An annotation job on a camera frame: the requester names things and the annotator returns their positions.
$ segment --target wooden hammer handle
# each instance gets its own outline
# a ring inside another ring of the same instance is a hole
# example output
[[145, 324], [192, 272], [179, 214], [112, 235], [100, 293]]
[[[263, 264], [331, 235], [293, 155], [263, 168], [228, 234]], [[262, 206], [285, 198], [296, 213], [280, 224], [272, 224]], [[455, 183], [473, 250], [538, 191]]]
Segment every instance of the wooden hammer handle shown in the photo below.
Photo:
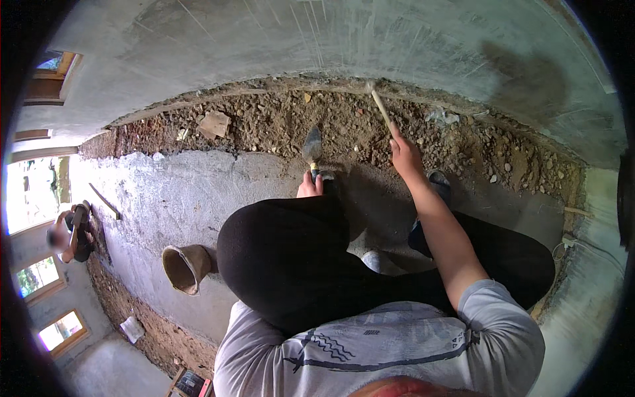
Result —
[[377, 92], [375, 90], [371, 91], [371, 95], [373, 95], [373, 99], [375, 100], [377, 107], [379, 107], [379, 111], [382, 113], [382, 116], [384, 117], [386, 126], [390, 130], [391, 118], [388, 117], [388, 112], [386, 112], [386, 108], [384, 107], [384, 103], [382, 102], [382, 99], [379, 97], [379, 95], [377, 95]]

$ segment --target gray t-shirt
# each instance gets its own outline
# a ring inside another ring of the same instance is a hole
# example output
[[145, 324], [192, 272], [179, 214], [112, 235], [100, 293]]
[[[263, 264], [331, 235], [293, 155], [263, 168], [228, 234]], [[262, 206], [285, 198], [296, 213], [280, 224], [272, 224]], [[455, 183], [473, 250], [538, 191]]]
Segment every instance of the gray t-shirt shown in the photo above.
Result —
[[538, 325], [503, 285], [479, 280], [458, 318], [417, 302], [393, 302], [285, 340], [242, 302], [232, 308], [214, 365], [224, 396], [347, 396], [407, 375], [489, 396], [524, 396], [540, 373]]

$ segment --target rubber bucket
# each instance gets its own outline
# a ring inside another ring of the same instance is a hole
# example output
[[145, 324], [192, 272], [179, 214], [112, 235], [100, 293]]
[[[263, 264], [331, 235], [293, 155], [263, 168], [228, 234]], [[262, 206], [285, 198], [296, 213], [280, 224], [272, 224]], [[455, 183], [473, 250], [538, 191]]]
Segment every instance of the rubber bucket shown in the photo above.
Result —
[[196, 296], [201, 280], [211, 271], [211, 257], [202, 245], [168, 245], [161, 254], [163, 271], [174, 289]]

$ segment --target trowel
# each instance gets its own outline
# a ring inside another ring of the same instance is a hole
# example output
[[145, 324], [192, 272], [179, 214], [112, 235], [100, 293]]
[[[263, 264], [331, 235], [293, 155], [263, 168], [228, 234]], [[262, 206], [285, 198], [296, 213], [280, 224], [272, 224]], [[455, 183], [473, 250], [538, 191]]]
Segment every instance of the trowel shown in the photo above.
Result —
[[318, 126], [311, 128], [304, 140], [302, 147], [302, 158], [311, 168], [311, 180], [316, 183], [318, 177], [318, 160], [322, 156], [322, 136], [320, 135]]

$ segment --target dirt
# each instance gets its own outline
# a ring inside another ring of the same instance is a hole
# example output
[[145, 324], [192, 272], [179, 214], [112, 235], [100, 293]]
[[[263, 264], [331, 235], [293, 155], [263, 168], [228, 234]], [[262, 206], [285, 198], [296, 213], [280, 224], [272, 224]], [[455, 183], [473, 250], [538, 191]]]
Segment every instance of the dirt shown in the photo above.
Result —
[[[310, 95], [306, 102], [305, 94]], [[390, 134], [369, 95], [332, 91], [271, 91], [210, 97], [206, 102], [160, 112], [119, 126], [80, 147], [85, 158], [148, 155], [218, 149], [238, 155], [255, 151], [301, 158], [309, 129], [323, 137], [321, 164], [342, 169], [356, 163], [390, 168]], [[544, 136], [502, 114], [461, 114], [457, 123], [430, 119], [444, 109], [400, 99], [385, 99], [402, 134], [417, 145], [425, 169], [440, 168], [458, 178], [486, 178], [516, 192], [542, 192], [575, 206], [581, 163]], [[196, 127], [209, 111], [231, 119], [226, 138], [208, 140]]]
[[173, 378], [179, 366], [183, 366], [204, 378], [213, 379], [217, 346], [158, 315], [146, 303], [132, 296], [100, 264], [96, 255], [90, 256], [87, 268], [104, 312], [124, 339], [128, 340], [119, 324], [129, 316], [135, 316], [143, 325], [145, 334], [134, 346], [153, 364]]

